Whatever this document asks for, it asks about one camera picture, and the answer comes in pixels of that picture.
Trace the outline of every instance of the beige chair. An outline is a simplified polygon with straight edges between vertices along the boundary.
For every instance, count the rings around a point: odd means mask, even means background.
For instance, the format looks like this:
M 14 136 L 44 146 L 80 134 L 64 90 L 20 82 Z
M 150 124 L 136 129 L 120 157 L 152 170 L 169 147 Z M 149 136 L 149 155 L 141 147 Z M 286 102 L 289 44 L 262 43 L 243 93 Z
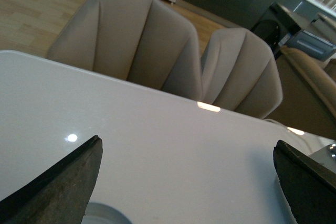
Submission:
M 159 0 L 87 0 L 46 58 L 193 100 L 202 95 L 196 29 Z
M 281 52 L 283 102 L 267 118 L 336 140 L 336 83 L 306 53 L 288 47 Z
M 202 55 L 205 103 L 263 119 L 282 101 L 270 47 L 244 28 L 215 31 Z

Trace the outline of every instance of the black chair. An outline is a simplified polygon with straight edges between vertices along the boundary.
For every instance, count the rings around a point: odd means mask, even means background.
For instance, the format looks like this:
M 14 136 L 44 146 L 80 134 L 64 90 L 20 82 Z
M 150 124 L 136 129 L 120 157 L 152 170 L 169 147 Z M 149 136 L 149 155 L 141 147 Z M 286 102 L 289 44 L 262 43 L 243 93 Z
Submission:
M 264 19 L 255 24 L 251 32 L 264 40 L 274 52 L 280 39 L 280 26 L 272 19 Z

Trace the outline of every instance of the glossy tabletop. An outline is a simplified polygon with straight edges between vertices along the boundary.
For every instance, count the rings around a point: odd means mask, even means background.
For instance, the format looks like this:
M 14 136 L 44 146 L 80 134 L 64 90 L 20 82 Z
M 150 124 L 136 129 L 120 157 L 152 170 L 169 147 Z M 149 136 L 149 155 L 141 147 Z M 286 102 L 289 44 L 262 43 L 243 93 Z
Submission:
M 0 51 L 0 79 L 0 200 L 99 135 L 91 201 L 134 224 L 287 223 L 273 147 L 322 147 L 281 125 L 20 52 Z

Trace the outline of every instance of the channel tufted chair back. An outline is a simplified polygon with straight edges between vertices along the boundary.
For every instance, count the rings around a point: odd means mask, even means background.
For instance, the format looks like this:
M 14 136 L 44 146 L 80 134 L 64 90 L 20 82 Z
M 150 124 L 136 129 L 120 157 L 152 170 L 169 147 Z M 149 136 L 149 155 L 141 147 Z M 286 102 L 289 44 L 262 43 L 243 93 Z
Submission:
M 265 118 L 282 101 L 270 47 L 244 28 L 215 31 L 202 55 L 205 103 Z
M 193 100 L 202 95 L 196 29 L 159 0 L 87 0 L 46 58 Z

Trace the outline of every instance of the wooden floor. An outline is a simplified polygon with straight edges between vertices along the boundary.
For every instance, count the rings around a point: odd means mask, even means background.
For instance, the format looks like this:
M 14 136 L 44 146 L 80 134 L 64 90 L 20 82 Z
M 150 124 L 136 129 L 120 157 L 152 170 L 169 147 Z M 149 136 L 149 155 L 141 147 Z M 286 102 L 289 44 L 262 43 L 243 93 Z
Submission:
M 0 50 L 18 50 L 44 57 L 51 43 L 84 1 L 0 0 Z M 195 25 L 201 52 L 211 33 L 224 27 L 178 5 L 171 7 Z

